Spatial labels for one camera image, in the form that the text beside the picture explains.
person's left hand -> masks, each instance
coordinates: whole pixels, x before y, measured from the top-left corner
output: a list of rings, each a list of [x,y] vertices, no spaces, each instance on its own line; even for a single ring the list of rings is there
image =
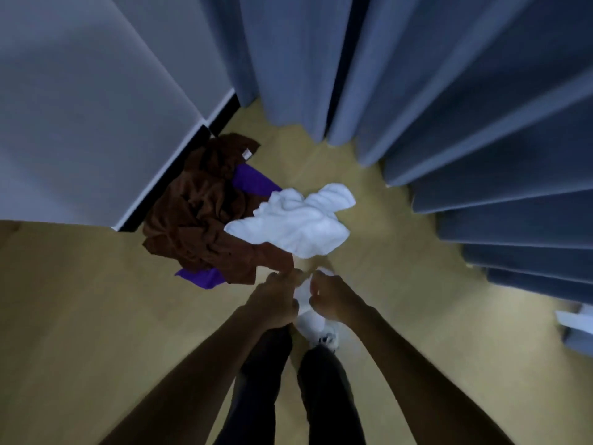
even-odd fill
[[[259,284],[245,303],[248,315],[261,322],[264,330],[281,328],[298,315],[295,288],[305,280],[302,270],[288,273],[270,273],[266,282]]]

pile of laundry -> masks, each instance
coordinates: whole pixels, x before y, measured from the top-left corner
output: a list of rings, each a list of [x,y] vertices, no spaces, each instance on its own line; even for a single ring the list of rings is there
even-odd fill
[[[293,268],[325,255],[350,235],[335,212],[356,203],[333,183],[306,198],[282,190],[247,165],[259,144],[239,134],[210,139],[187,158],[144,222],[144,247],[176,259],[177,275],[210,289],[218,284],[254,284],[256,267]]]

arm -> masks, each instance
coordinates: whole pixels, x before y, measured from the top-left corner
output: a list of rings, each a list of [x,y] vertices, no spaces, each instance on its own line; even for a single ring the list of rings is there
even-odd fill
[[[510,445],[505,433],[339,276],[315,272],[311,306],[350,327],[396,397],[418,445]]]
[[[301,280],[300,270],[271,273],[101,444],[205,443],[231,383],[260,336],[297,317],[293,293]]]

hand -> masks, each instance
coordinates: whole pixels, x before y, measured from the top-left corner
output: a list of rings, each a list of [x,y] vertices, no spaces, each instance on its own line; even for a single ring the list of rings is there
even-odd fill
[[[311,279],[311,298],[315,312],[328,320],[348,324],[357,309],[366,306],[340,276],[328,276],[316,270]]]
[[[299,269],[292,269],[288,273],[270,273],[266,282],[259,284],[245,303],[247,315],[259,321],[264,330],[281,328],[291,323],[298,315],[294,291],[304,279]]]

white cloth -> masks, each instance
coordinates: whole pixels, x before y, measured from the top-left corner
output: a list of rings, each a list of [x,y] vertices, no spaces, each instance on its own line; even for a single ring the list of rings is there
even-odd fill
[[[325,256],[350,235],[334,212],[355,204],[344,184],[328,184],[307,198],[295,189],[284,189],[272,192],[253,217],[230,222],[224,230],[251,244],[270,242],[302,259]]]
[[[323,267],[319,267],[317,270],[321,270],[326,275],[333,276],[330,270]],[[326,319],[316,313],[309,303],[312,277],[309,276],[304,283],[295,289],[294,298],[298,301],[298,317],[294,321],[294,325],[309,342],[316,343],[326,327]]]

